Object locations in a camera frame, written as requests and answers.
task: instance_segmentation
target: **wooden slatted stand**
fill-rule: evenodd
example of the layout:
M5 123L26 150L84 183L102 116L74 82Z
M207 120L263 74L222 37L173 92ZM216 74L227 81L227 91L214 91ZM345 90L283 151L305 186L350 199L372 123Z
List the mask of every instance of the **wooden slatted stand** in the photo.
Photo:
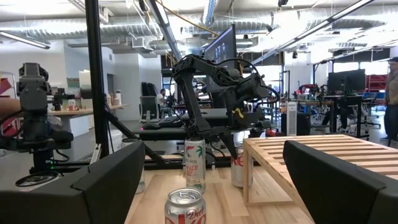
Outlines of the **wooden slatted stand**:
M309 218L310 213L297 192L284 163L282 152L286 140L294 140L306 146L336 156L363 168L398 179L398 150L346 135L289 136L274 138L251 138L244 140L244 188L246 206L280 205L293 201ZM266 202L250 202L248 187L248 159L251 155L291 198Z

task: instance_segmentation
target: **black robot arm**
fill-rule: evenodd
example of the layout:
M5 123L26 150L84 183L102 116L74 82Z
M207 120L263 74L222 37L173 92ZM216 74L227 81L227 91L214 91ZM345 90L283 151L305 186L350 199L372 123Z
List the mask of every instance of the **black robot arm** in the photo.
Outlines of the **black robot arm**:
M207 74L217 85L224 87L223 97L226 103L228 127L211 127L202 117L192 86L193 74L197 70ZM188 55L174 67L173 78L182 91L190 118L188 135L204 138L219 135L231 155L236 158L231 131L253 127L259 120L264 119L262 111L249 113L244 110L244 101L260 100L269 95L270 89L265 86L262 77L258 73L253 73L243 78L237 69L220 68L197 55Z

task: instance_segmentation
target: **yellow label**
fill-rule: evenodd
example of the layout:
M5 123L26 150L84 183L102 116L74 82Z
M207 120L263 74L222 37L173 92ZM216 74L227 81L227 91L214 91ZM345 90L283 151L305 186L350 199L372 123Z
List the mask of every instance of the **yellow label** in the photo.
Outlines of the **yellow label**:
M244 118L241 109L236 108L235 110L232 110L232 114L238 113L239 117Z

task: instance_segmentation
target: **black pole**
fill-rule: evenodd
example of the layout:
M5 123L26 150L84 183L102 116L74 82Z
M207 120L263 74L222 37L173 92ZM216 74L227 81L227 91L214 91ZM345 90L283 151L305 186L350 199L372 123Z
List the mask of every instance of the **black pole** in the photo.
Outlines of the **black pole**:
M88 55L90 58L91 94L93 95L93 114L95 142L101 144L101 156L109 155L108 120L105 116L105 95L102 72L102 53L100 37L100 17L98 0L85 0Z
M312 84L315 85L315 72L317 71L317 68L315 65L312 65Z

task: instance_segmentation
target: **silver ductwork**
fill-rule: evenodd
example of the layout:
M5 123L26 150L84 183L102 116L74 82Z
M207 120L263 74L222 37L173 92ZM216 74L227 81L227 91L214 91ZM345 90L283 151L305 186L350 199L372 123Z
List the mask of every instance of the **silver ductwork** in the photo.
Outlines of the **silver ductwork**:
M206 0L205 10L203 11L201 22L209 27L213 23L213 14L217 6L217 0Z
M306 21L303 29L308 30L315 27L325 19L342 11L344 8L324 9L301 9L297 11L298 20ZM395 22L398 16L398 6L368 6L354 11L348 16L334 22L332 30L339 29L370 29Z
M302 9L298 11L285 11L274 14L273 12L242 12L235 13L234 17L215 14L214 22L210 29L221 33L231 24L235 24L237 34L258 34L269 32L272 29L293 29L298 24L300 29L309 29L331 16L331 9ZM201 14L183 15L190 21L201 24ZM398 6L369 6L360 9L342 20L333 24L333 29L352 29L376 27L388 23L396 23ZM181 27L182 31L189 34L205 34L195 26L181 19L169 15L172 26ZM105 37L125 37L131 33L135 37L161 34L156 23L147 26L138 16L111 17L109 24L101 24L101 35ZM87 36L86 19L44 19L30 21L0 22L0 30L15 35L28 35L42 40L55 39L81 39Z

